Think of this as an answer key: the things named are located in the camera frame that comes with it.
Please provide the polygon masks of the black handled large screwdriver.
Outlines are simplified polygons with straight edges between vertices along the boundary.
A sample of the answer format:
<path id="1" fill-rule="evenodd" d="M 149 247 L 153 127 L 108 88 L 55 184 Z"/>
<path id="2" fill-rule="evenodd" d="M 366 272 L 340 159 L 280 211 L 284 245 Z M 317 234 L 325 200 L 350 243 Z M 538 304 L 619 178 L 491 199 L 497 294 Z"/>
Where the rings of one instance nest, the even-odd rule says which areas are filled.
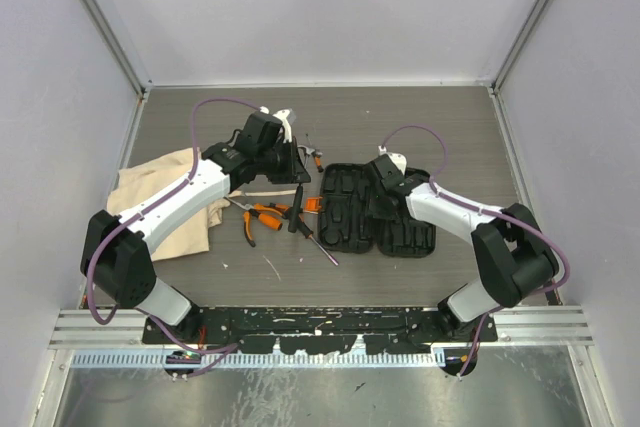
<path id="1" fill-rule="evenodd" d="M 314 237 L 314 233 L 311 228 L 304 222 L 299 214 L 294 214 L 292 210 L 287 212 L 287 219 L 289 220 L 289 231 L 291 233 L 299 232 L 306 240 L 311 241 L 324 256 L 334 265 L 339 266 L 338 260 Z"/>

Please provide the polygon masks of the black plastic tool case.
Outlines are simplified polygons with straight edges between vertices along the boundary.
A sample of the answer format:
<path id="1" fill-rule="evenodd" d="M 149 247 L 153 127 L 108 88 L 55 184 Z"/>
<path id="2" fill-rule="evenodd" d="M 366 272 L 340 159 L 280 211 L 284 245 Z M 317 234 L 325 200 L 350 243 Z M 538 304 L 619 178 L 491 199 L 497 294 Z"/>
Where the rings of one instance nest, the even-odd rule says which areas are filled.
<path id="1" fill-rule="evenodd" d="M 330 251 L 364 254 L 376 247 L 398 258 L 424 258 L 436 249 L 436 227 L 400 210 L 384 211 L 365 166 L 334 163 L 324 168 L 316 234 Z"/>

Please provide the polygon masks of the black handled claw hammer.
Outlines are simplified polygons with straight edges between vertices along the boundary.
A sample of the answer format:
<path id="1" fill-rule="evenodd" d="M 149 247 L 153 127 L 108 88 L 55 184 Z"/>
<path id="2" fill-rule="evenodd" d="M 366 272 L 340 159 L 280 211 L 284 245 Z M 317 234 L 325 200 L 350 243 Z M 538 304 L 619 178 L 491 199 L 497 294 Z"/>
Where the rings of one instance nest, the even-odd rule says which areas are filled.
<path id="1" fill-rule="evenodd" d="M 310 158 L 312 158 L 308 154 L 308 145 L 299 145 L 299 149 L 301 149 L 303 151 L 304 164 L 305 164 L 305 167 L 306 167 L 306 165 L 308 163 L 308 160 Z M 289 210 L 292 210 L 294 214 L 299 214 L 300 215 L 300 213 L 301 213 L 303 193 L 304 193 L 303 183 L 298 183 L 298 186 L 296 188 L 296 193 L 294 195 L 294 200 L 293 200 L 292 206 L 289 209 Z"/>

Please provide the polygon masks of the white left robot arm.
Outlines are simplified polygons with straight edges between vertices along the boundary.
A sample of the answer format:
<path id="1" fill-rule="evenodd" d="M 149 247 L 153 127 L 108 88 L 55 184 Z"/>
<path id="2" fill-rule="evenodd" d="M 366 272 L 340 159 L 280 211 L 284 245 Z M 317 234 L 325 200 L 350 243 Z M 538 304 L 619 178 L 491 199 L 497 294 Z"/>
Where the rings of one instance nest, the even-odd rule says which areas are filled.
<path id="1" fill-rule="evenodd" d="M 88 288 L 99 288 L 120 308 L 160 321 L 178 343 L 194 340 L 200 307 L 157 277 L 151 256 L 196 213 L 258 176 L 272 184 L 309 182 L 292 133 L 294 119 L 290 109 L 273 114 L 260 109 L 233 142 L 218 142 L 198 154 L 187 174 L 158 193 L 117 215 L 94 214 L 80 266 Z"/>

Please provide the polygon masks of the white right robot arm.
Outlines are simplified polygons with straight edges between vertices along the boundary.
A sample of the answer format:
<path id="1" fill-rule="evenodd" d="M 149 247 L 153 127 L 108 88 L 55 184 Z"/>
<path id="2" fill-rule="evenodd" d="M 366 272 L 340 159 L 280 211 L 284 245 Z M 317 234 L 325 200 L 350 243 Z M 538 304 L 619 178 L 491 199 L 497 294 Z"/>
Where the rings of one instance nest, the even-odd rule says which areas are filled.
<path id="1" fill-rule="evenodd" d="M 447 339 L 462 340 L 482 315 L 516 306 L 559 273 L 552 246 L 527 207 L 488 206 L 444 189 L 430 176 L 409 175 L 401 154 L 378 156 L 365 164 L 364 173 L 371 186 L 373 216 L 406 215 L 472 247 L 476 279 L 437 306 L 438 326 Z"/>

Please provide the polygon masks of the orange small tool piece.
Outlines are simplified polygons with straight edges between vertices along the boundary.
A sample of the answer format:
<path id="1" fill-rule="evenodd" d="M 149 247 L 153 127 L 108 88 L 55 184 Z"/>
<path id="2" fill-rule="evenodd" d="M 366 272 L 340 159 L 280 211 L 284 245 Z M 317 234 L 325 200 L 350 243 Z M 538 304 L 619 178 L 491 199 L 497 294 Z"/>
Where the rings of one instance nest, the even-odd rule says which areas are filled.
<path id="1" fill-rule="evenodd" d="M 305 201 L 304 212 L 318 214 L 322 210 L 321 197 L 308 197 Z"/>

